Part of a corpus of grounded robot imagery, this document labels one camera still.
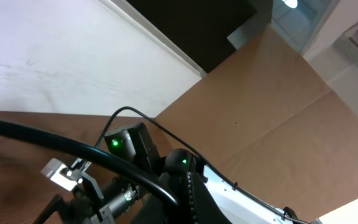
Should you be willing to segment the brown cardboard right panel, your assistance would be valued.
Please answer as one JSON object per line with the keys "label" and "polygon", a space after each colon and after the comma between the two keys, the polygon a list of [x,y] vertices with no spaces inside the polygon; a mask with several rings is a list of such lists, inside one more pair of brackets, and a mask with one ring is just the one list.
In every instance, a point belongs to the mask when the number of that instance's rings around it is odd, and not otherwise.
{"label": "brown cardboard right panel", "polygon": [[358,117],[272,27],[156,120],[228,179],[312,221],[358,199]]}

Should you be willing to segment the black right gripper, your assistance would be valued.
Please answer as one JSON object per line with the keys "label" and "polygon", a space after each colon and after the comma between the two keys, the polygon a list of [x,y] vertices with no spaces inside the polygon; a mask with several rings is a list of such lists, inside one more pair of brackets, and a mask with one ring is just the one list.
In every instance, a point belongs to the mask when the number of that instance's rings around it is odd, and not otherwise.
{"label": "black right gripper", "polygon": [[67,224],[114,223],[141,197],[142,187],[123,177],[114,177],[101,187],[92,177],[85,177],[74,187],[71,200],[66,202],[57,194],[34,224],[45,223],[55,212]]}

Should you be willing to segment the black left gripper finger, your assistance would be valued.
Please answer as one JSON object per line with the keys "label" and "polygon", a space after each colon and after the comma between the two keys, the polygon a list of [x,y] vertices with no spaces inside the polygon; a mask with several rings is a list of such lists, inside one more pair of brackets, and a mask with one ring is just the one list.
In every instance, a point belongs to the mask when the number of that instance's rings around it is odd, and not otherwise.
{"label": "black left gripper finger", "polygon": [[197,173],[181,177],[163,173],[163,186],[173,190],[180,206],[171,207],[151,195],[131,224],[230,224]]}

